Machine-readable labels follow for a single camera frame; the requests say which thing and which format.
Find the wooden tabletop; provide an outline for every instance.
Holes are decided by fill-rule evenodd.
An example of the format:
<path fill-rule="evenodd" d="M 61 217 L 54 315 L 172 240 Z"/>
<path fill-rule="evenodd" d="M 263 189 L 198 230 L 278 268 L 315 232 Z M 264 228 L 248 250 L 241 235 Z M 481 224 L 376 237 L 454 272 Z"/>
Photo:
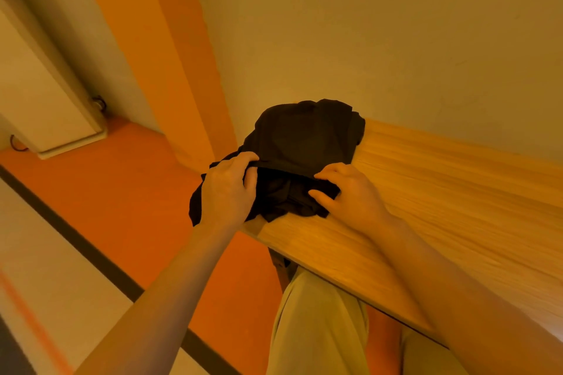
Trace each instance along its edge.
<path fill-rule="evenodd" d="M 372 120 L 352 164 L 429 244 L 563 340 L 563 166 Z M 376 247 L 330 215 L 244 230 L 440 341 Z"/>

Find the orange floor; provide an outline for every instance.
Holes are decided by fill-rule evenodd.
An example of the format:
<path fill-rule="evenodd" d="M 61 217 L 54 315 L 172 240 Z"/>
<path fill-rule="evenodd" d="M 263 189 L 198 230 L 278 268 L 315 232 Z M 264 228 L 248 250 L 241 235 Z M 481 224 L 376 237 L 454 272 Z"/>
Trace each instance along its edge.
<path fill-rule="evenodd" d="M 144 288 L 191 233 L 199 175 L 176 162 L 162 135 L 135 123 L 113 119 L 107 139 L 45 161 L 8 149 L 0 163 Z M 262 375 L 281 296 L 267 248 L 237 233 L 190 327 L 238 371 Z M 375 310 L 370 322 L 372 373 L 397 374 L 396 348 L 385 351 L 389 338 L 374 335 L 396 330 Z"/>

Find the left hand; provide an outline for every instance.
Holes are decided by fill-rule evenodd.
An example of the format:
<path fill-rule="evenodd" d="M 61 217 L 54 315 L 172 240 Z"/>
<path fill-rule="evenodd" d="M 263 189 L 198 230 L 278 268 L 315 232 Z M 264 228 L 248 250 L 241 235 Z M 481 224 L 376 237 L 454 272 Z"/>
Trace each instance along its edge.
<path fill-rule="evenodd" d="M 223 160 L 207 173 L 201 187 L 201 224 L 234 234 L 250 213 L 256 198 L 258 171 L 250 161 L 257 154 L 245 151 Z"/>

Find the khaki pants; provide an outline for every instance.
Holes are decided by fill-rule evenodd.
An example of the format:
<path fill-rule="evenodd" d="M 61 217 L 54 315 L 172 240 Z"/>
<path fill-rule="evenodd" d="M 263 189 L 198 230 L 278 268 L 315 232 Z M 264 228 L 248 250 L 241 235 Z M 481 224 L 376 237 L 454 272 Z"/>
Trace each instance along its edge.
<path fill-rule="evenodd" d="M 297 269 L 274 322 L 267 375 L 369 375 L 365 304 Z M 467 375 L 454 355 L 405 329 L 403 375 Z"/>

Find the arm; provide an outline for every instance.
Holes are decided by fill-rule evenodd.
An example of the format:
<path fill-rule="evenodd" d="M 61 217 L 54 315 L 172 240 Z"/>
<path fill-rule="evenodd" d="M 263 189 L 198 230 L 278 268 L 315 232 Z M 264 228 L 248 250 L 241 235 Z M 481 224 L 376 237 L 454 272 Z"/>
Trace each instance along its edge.
<path fill-rule="evenodd" d="M 254 153 L 240 153 L 207 174 L 201 223 L 187 246 L 117 322 L 76 371 L 77 375 L 168 374 L 207 280 L 250 212 Z"/>
<path fill-rule="evenodd" d="M 333 200 L 311 190 L 311 196 L 379 247 L 468 373 L 563 373 L 563 343 L 391 215 L 363 173 L 335 163 L 316 177 L 341 194 Z"/>

